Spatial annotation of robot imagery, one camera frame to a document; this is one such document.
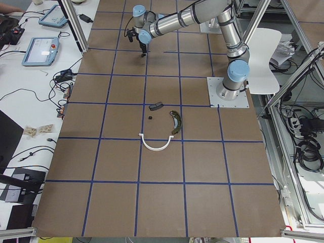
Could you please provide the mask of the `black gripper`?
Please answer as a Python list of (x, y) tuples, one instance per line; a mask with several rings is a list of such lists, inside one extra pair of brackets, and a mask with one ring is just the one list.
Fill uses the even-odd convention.
[(146, 54), (147, 54), (147, 45), (142, 43), (140, 40), (138, 40), (138, 42), (139, 42), (139, 46), (140, 46), (141, 51), (142, 51), (141, 56), (145, 57)]

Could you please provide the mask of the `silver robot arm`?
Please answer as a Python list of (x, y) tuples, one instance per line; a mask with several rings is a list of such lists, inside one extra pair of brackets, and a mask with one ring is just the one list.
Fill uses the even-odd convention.
[(216, 92), (226, 101), (238, 97), (250, 73), (250, 52), (236, 25), (235, 11), (230, 1), (195, 1), (169, 15), (157, 14), (143, 5), (136, 5), (133, 7), (132, 20), (134, 27), (127, 29), (125, 36), (130, 42), (134, 39), (139, 42), (143, 56), (153, 38), (193, 24), (199, 25), (201, 33), (222, 34), (227, 48), (228, 66), (227, 75), (217, 86)]

